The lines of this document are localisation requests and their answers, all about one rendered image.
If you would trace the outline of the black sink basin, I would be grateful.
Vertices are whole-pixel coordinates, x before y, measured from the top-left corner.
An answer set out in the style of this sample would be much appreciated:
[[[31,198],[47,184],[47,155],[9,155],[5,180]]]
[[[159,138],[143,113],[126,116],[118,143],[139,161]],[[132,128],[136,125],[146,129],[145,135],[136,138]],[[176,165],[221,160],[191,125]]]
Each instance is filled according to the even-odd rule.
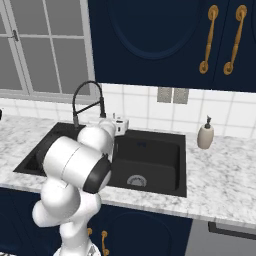
[[[184,135],[128,130],[114,141],[108,186],[187,197]]]

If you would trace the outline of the navy wall cupboard door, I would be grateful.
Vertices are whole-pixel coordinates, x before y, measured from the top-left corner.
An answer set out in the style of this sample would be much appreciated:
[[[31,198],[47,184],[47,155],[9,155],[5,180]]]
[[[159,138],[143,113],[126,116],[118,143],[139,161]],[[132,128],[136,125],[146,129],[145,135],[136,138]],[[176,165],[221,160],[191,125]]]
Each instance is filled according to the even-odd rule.
[[[234,39],[239,26],[235,14],[240,5],[247,7],[247,15],[244,19],[233,72],[225,75],[223,67],[231,60]],[[256,0],[229,0],[213,88],[222,91],[256,93]]]
[[[229,0],[88,0],[100,83],[208,89],[213,83]],[[219,9],[208,71],[199,72]]]

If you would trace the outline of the grey framed window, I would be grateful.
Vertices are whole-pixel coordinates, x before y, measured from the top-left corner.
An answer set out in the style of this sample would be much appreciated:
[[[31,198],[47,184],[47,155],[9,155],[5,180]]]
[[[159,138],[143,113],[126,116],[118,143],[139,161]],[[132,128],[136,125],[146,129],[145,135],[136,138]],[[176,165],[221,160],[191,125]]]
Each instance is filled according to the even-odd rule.
[[[69,103],[93,79],[85,0],[0,0],[0,97]],[[98,97],[89,84],[76,102]]]

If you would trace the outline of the navy base cupboard door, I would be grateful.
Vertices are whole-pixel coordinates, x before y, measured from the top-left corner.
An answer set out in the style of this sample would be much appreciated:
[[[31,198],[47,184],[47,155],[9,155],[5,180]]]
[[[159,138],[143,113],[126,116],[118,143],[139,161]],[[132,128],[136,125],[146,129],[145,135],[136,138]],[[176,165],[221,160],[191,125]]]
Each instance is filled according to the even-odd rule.
[[[104,204],[88,223],[99,249],[101,232],[108,232],[108,256],[185,256],[191,225],[190,218]]]
[[[39,193],[0,187],[0,251],[16,256],[53,256],[61,247],[59,226],[38,227],[32,218]]]

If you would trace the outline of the grey wall socket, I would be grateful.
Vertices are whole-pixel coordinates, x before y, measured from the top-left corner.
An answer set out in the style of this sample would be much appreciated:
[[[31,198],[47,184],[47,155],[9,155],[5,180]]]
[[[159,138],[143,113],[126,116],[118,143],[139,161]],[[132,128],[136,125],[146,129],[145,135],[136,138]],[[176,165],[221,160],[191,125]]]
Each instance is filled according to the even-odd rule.
[[[173,102],[175,104],[186,104],[188,102],[189,90],[187,88],[175,88]]]
[[[168,87],[159,87],[157,91],[157,101],[160,103],[170,103],[172,98],[172,89]]]

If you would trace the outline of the beige soap dispenser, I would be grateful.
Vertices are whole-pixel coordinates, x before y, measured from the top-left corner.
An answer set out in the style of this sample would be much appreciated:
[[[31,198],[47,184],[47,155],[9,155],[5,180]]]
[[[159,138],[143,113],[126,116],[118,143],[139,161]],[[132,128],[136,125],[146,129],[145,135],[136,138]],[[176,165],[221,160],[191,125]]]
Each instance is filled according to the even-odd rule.
[[[210,122],[211,117],[207,117],[206,123],[198,131],[197,145],[201,149],[208,149],[213,142],[214,128]]]

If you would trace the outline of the black spring faucet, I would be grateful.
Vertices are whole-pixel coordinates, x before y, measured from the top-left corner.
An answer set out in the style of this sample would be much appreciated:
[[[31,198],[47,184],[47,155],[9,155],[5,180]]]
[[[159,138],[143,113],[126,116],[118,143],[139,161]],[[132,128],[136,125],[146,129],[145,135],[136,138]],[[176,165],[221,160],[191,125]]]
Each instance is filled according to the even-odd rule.
[[[80,110],[76,110],[76,97],[80,91],[80,89],[82,87],[84,87],[85,85],[88,85],[88,84],[94,84],[98,90],[99,90],[99,100],[88,105],[87,107],[84,107],[83,109],[80,109]],[[101,86],[99,85],[98,82],[96,81],[92,81],[92,80],[88,80],[88,81],[85,81],[83,82],[81,85],[79,85],[77,87],[77,89],[75,90],[75,93],[73,94],[73,98],[72,98],[72,115],[73,115],[73,124],[74,124],[74,127],[75,129],[77,130],[79,128],[79,118],[78,118],[78,115],[96,105],[99,105],[100,106],[100,118],[106,118],[106,112],[105,112],[105,102],[104,102],[104,97],[103,97],[103,92],[102,92],[102,88]]]

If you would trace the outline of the grey dishwasher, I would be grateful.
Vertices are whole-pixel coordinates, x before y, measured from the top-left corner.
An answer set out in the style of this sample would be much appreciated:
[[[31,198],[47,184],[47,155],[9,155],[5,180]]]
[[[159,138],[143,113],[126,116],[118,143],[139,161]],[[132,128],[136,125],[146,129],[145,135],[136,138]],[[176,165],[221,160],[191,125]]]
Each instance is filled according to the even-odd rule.
[[[256,235],[256,228],[216,223],[218,228]],[[256,240],[215,234],[208,231],[208,222],[194,220],[186,256],[256,256]]]

